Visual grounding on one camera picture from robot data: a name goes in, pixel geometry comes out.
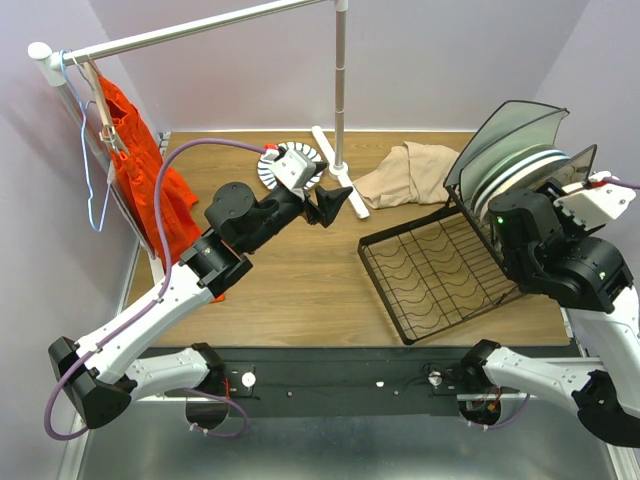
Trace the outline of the blue striped white plate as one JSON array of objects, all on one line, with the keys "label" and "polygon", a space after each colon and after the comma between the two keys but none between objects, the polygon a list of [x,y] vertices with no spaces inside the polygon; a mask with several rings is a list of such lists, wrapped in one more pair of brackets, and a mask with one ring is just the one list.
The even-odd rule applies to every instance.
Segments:
[{"label": "blue striped white plate", "polygon": [[[284,149],[292,149],[299,154],[304,155],[309,160],[314,163],[322,163],[324,159],[320,155],[320,153],[311,145],[298,142],[298,141],[288,141],[281,142],[278,144],[279,148]],[[269,189],[273,190],[276,187],[276,177],[270,171],[269,166],[273,163],[273,160],[270,158],[261,157],[257,163],[257,174],[260,181]],[[304,186],[306,191],[311,190],[321,179],[322,173],[318,172],[315,174]]]}]

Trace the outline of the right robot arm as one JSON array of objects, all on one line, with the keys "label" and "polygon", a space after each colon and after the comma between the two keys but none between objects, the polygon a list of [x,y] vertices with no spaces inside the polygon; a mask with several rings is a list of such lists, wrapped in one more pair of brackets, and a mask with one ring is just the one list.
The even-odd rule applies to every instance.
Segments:
[{"label": "right robot arm", "polygon": [[560,366],[482,340],[461,361],[467,389],[532,394],[576,415],[606,443],[639,446],[639,295],[621,252],[594,234],[634,197],[604,178],[515,189],[489,201],[507,277],[524,293],[556,301],[574,333],[595,345],[600,364]]}]

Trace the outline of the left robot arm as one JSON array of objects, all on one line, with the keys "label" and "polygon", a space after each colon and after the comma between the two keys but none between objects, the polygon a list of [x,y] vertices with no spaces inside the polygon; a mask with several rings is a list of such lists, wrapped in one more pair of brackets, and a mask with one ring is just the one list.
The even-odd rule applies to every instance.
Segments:
[{"label": "left robot arm", "polygon": [[317,187],[316,197],[278,186],[262,200],[241,182],[223,185],[205,211],[210,227],[152,290],[93,333],[61,337],[48,350],[58,380],[89,429],[105,426],[135,400],[173,390],[221,394],[226,366],[206,343],[175,354],[141,355],[171,326],[211,303],[252,267],[249,255],[298,217],[328,227],[352,190]]}]

